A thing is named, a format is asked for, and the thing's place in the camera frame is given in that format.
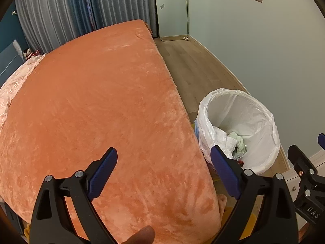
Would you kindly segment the left hand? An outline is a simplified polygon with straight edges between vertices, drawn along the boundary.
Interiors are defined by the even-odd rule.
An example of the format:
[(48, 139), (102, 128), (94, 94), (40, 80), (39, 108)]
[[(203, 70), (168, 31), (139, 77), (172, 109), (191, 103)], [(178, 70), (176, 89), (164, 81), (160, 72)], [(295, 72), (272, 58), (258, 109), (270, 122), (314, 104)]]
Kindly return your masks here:
[(123, 242), (123, 244), (153, 244), (155, 239), (155, 231), (151, 226), (146, 226), (139, 230)]

